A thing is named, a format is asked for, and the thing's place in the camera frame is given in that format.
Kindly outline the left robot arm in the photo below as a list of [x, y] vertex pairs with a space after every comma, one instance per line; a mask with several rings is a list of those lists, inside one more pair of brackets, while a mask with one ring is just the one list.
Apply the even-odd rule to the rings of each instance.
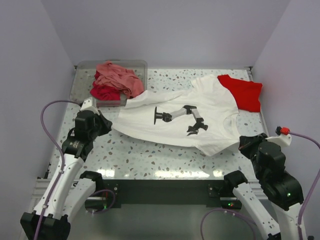
[[112, 122], [99, 110], [81, 110], [61, 147], [57, 169], [38, 204], [23, 213], [20, 224], [29, 240], [66, 240], [71, 223], [89, 197], [109, 192], [99, 172], [85, 171], [75, 188], [75, 177], [84, 165], [97, 137], [111, 131]]

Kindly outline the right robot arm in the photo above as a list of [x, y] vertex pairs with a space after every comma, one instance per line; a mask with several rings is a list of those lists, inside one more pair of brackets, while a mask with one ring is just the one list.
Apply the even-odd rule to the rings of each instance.
[[224, 176], [223, 192], [235, 196], [245, 207], [265, 240], [312, 240], [300, 214], [303, 190], [296, 178], [285, 170], [282, 148], [290, 146], [290, 134], [268, 137], [241, 136], [239, 151], [252, 163], [255, 177], [276, 213], [273, 218], [254, 194], [245, 175], [237, 170]]

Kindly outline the white printed t shirt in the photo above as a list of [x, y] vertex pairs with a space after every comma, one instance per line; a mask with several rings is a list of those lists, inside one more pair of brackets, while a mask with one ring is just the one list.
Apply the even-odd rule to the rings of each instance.
[[126, 102], [112, 128], [132, 138], [195, 147], [213, 156], [239, 143], [239, 114], [231, 92], [210, 74], [179, 91], [146, 90]]

